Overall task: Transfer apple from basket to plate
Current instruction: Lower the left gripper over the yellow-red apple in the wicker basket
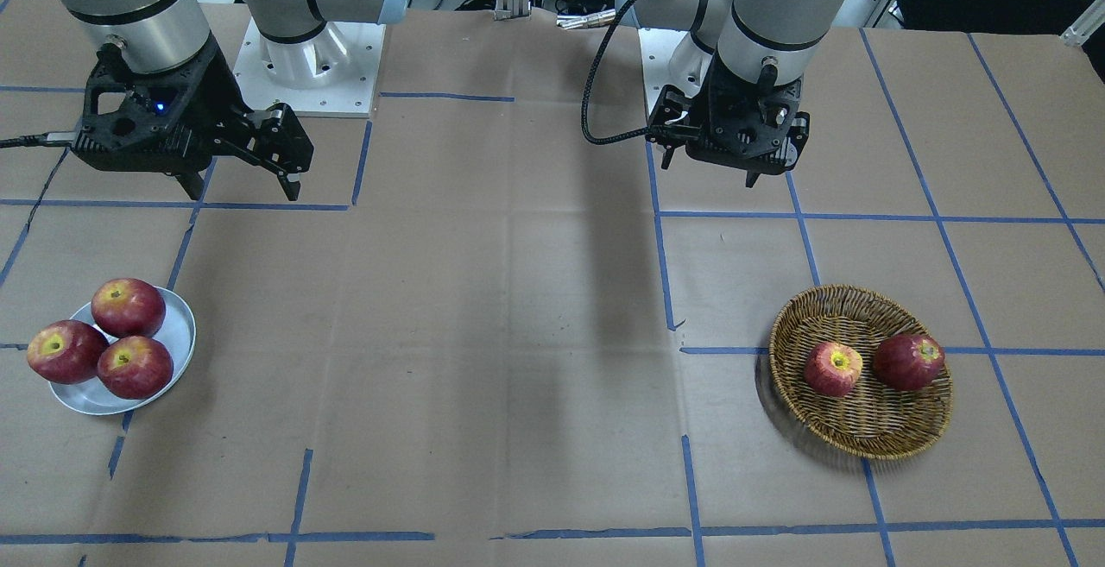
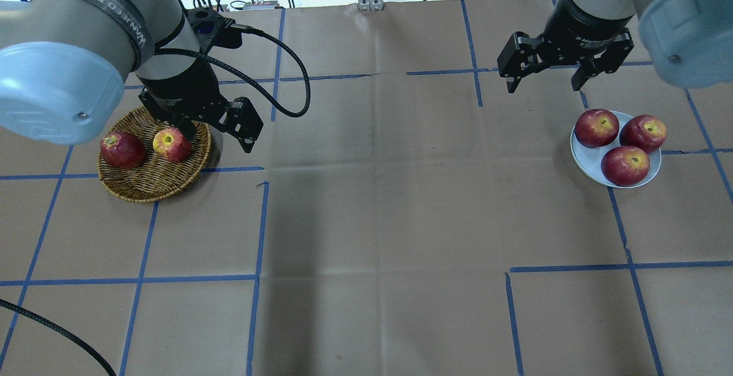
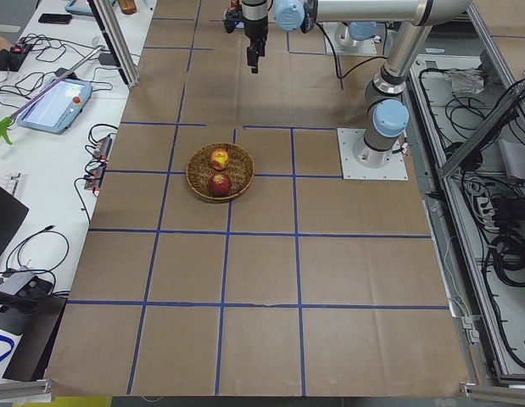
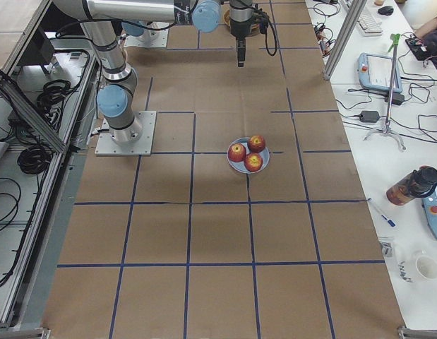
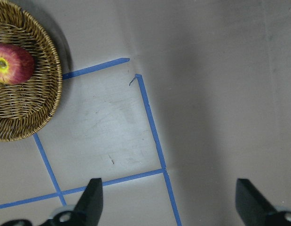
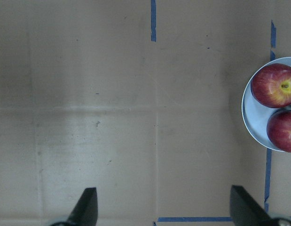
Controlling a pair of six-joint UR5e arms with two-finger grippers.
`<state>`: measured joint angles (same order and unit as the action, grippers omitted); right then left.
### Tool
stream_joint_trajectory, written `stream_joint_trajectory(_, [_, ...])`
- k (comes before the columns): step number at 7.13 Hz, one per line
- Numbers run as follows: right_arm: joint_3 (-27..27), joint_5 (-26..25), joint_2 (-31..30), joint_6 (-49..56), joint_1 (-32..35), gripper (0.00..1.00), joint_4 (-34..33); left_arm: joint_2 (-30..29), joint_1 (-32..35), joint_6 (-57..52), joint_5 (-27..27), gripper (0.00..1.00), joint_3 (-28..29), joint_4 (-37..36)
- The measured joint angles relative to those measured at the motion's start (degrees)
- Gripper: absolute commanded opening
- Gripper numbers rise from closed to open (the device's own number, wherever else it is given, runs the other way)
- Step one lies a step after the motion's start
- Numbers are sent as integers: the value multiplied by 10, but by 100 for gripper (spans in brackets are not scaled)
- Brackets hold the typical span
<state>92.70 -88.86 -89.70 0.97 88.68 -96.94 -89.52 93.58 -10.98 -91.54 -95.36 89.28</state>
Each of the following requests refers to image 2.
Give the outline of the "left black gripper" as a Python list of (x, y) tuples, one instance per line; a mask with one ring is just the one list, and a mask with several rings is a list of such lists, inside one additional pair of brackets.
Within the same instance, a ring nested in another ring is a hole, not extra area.
[(162, 79), (139, 76), (139, 80), (144, 84), (139, 98), (155, 120), (168, 121), (189, 141), (195, 138), (192, 121), (205, 122), (233, 136), (246, 154), (252, 153), (263, 121), (248, 97), (227, 102), (212, 69), (186, 69)]

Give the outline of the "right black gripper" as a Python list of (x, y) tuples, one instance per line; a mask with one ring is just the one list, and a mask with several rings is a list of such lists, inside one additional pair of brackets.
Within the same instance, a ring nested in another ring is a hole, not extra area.
[(513, 94), (529, 74), (578, 63), (571, 85), (573, 91), (580, 91), (590, 78), (615, 73), (626, 60), (634, 47), (626, 27), (631, 19), (599, 18), (573, 0), (558, 0), (539, 37), (522, 31), (510, 36), (497, 58), (498, 73)]

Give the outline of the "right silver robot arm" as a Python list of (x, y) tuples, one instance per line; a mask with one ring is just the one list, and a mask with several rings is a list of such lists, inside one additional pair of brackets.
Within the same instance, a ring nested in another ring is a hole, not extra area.
[(612, 74), (635, 42), (627, 25), (639, 19), (641, 44), (657, 75), (680, 88), (707, 88), (732, 78), (732, 0), (558, 0), (537, 37), (517, 31), (498, 56), (498, 73), (513, 93), (521, 79), (553, 66), (576, 66), (574, 91)]

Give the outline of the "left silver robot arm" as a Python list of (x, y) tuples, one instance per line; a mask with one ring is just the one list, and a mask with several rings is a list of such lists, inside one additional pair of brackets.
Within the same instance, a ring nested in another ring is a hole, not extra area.
[(78, 145), (102, 133), (129, 74), (158, 121), (186, 136), (212, 126), (251, 152), (263, 127), (246, 97), (228, 101), (207, 59), (236, 49), (243, 26), (178, 0), (30, 0), (2, 8), (3, 128)]

